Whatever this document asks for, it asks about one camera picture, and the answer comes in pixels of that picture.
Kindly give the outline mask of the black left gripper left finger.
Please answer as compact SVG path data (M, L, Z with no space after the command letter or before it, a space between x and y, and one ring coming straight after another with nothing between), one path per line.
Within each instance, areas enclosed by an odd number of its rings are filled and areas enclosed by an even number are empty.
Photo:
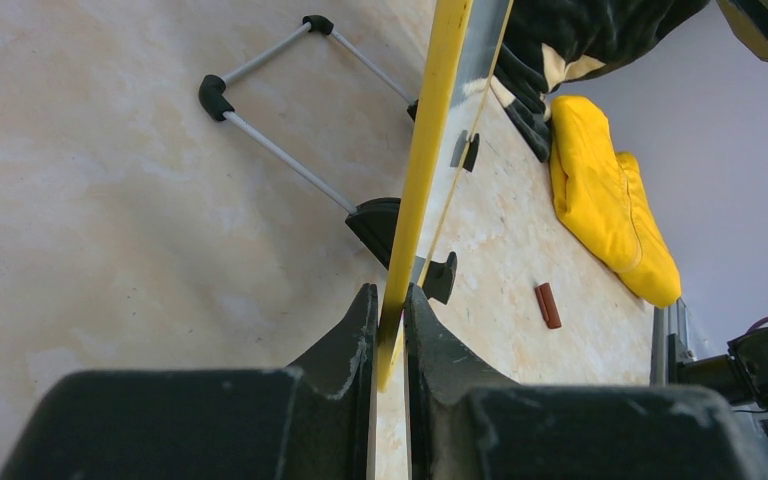
M374 472L378 295L290 364L85 370L30 416L4 479L367 479Z

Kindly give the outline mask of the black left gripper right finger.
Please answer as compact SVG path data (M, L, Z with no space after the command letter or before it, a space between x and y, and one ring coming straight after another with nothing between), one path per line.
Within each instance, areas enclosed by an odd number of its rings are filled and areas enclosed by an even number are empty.
M768 455L698 386L525 385L404 305L414 479L768 479Z

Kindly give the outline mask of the red marker cap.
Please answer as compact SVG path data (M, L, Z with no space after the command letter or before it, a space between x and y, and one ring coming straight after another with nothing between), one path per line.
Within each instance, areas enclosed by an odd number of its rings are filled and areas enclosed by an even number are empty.
M549 329L559 329L562 327L562 321L554 300L554 296L549 283L543 283L535 288L538 305L542 318Z

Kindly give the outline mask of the yellow framed whiteboard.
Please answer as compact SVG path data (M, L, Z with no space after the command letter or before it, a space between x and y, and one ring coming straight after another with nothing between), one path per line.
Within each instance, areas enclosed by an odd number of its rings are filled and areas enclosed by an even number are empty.
M408 167L377 332L377 389L384 392L403 349L409 291L421 287L464 169L450 166L462 130L478 133L512 4L435 5Z

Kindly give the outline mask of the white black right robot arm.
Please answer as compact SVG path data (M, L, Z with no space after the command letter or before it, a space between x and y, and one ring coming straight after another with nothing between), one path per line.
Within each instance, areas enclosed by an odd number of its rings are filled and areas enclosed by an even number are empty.
M719 1L732 34L759 60L768 63L768 1ZM768 316L728 342L722 355L695 359L689 348L686 309L678 302L655 313L663 329L653 381L699 385L719 393L736 407L754 404L768 413Z

